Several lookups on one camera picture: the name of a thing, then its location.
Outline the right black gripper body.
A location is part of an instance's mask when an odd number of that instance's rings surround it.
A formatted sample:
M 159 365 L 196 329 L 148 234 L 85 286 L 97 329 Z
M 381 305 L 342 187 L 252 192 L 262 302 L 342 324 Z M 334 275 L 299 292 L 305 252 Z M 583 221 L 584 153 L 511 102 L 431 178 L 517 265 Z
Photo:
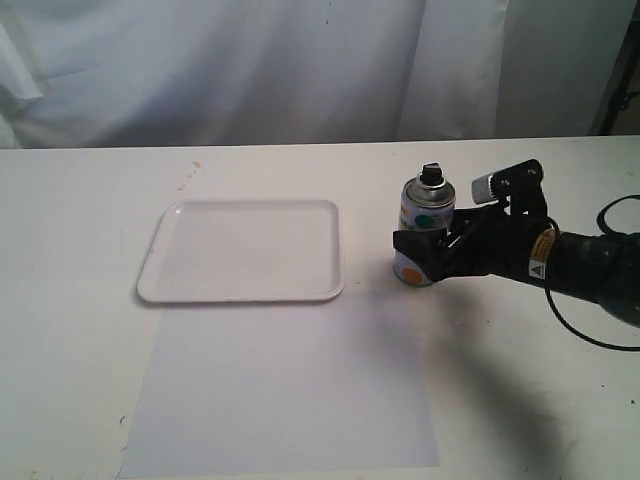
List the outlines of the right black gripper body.
M 516 282 L 541 286 L 530 267 L 537 261 L 531 257 L 541 236 L 555 239 L 554 229 L 546 217 L 510 215 L 500 204 L 484 207 L 483 219 L 464 235 L 448 235 L 446 269 L 450 276 L 477 277 L 495 275 Z

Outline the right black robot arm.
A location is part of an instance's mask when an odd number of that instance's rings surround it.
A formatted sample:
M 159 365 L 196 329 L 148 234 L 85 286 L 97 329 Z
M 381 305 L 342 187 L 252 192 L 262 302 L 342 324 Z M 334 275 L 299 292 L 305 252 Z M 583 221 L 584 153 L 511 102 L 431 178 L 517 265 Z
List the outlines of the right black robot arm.
M 639 324 L 639 237 L 562 232 L 541 215 L 509 214 L 504 203 L 457 209 L 448 231 L 397 230 L 395 250 L 433 283 L 494 275 L 600 306 Z

